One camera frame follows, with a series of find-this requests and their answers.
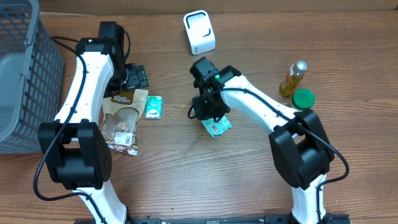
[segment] wooden tabletop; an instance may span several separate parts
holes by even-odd
[[[299,88],[315,93],[332,145],[347,159],[347,179],[325,187],[328,212],[352,223],[398,219],[398,13],[294,12],[212,14],[216,49],[205,55],[232,65],[281,103],[278,87],[290,66],[308,63]],[[141,119],[138,156],[113,153],[111,180],[133,217],[253,217],[289,213],[290,186],[274,167],[268,136],[236,110],[233,128],[213,139],[199,120],[187,118],[189,73],[202,57],[190,53],[183,15],[42,18],[50,35],[96,37],[100,21],[117,21],[131,36],[128,62],[145,66],[149,94],[164,99],[161,120]],[[75,73],[65,59],[63,99]],[[32,179],[41,154],[0,156],[0,223],[72,223],[91,218],[79,198],[39,200]],[[328,178],[341,175],[336,158]],[[65,194],[43,169],[40,191]]]

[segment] bottle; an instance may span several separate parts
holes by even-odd
[[[288,106],[295,108],[296,110],[303,111],[309,109],[315,103],[315,95],[308,89],[297,90],[291,99],[289,100]]]
[[[307,63],[304,61],[299,61],[293,64],[290,68],[290,72],[286,75],[285,80],[283,80],[279,85],[279,94],[282,96],[293,95],[294,88],[296,88],[299,82],[303,79],[306,69]]]

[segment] gray plastic bin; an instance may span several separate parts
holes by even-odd
[[[40,151],[37,129],[53,120],[62,80],[37,0],[0,0],[0,154]]]

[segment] teal package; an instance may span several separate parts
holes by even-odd
[[[148,96],[145,119],[162,118],[162,105],[163,105],[163,99],[161,96]]]
[[[215,138],[220,134],[223,134],[229,128],[232,128],[232,124],[229,122],[228,118],[224,115],[219,122],[214,122],[213,118],[203,120],[201,123],[205,126],[207,132],[211,137]]]

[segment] green jar lid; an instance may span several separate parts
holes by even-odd
[[[308,89],[297,90],[292,96],[292,105],[298,110],[311,108],[315,103],[315,95]]]

